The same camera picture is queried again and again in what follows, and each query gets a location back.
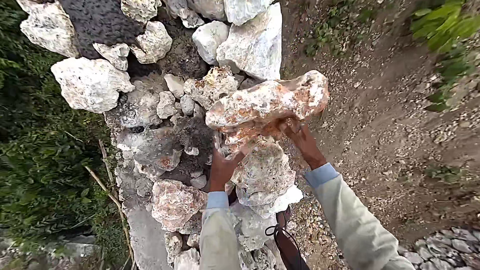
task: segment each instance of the right hand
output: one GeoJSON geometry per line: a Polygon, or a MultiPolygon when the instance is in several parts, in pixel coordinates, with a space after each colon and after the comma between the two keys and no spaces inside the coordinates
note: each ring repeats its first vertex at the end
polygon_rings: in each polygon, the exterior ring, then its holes
{"type": "Polygon", "coordinates": [[[326,164],[327,160],[318,149],[315,138],[310,134],[307,124],[300,124],[294,118],[290,119],[291,125],[287,124],[287,119],[282,119],[278,121],[277,128],[293,141],[312,170],[326,164]]]}

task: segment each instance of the sleeve cuff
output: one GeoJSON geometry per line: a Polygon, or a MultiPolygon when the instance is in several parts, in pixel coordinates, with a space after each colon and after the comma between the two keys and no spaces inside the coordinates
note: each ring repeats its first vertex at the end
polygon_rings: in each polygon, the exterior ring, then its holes
{"type": "Polygon", "coordinates": [[[324,164],[317,169],[305,174],[308,184],[313,188],[318,188],[321,184],[325,184],[328,181],[337,177],[340,173],[330,164],[324,164]]]}
{"type": "Polygon", "coordinates": [[[207,209],[211,208],[228,208],[228,196],[225,191],[208,193],[207,209]]]}

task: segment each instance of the hand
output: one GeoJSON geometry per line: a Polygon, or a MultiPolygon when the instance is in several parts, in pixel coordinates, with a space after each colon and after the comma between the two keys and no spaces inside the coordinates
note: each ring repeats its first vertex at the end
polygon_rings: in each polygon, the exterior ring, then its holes
{"type": "Polygon", "coordinates": [[[213,147],[212,168],[210,169],[210,192],[225,191],[225,184],[232,178],[235,168],[248,152],[238,151],[231,159],[226,160],[223,155],[213,147]]]}
{"type": "Polygon", "coordinates": [[[277,128],[293,141],[312,170],[326,164],[327,160],[318,149],[317,142],[310,134],[308,126],[306,124],[301,125],[294,118],[291,118],[291,123],[290,126],[286,119],[282,119],[278,122],[277,128]]]}

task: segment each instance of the dirt ground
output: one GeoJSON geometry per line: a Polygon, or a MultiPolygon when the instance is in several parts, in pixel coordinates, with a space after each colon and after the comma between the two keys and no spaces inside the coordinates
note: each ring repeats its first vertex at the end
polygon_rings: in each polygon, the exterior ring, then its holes
{"type": "MultiPolygon", "coordinates": [[[[380,10],[369,35],[349,54],[305,54],[308,35],[328,1],[280,1],[283,14],[282,79],[316,69],[329,78],[331,99],[308,121],[318,146],[369,210],[401,245],[442,228],[480,224],[480,95],[457,110],[428,112],[424,86],[436,80],[437,55],[408,34],[415,1],[380,10]],[[425,175],[430,164],[468,171],[449,184],[425,175]]],[[[311,269],[344,268],[322,213],[301,177],[309,170],[283,141],[306,198],[295,205],[292,231],[311,269]]]]}

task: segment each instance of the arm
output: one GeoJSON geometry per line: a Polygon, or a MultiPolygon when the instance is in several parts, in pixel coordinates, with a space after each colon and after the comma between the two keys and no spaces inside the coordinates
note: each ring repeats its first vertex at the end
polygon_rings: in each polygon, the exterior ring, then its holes
{"type": "Polygon", "coordinates": [[[328,224],[348,264],[353,269],[413,270],[398,255],[398,240],[360,202],[355,193],[317,148],[306,125],[293,120],[292,127],[281,122],[278,128],[293,140],[312,171],[305,175],[322,204],[328,224]]]}

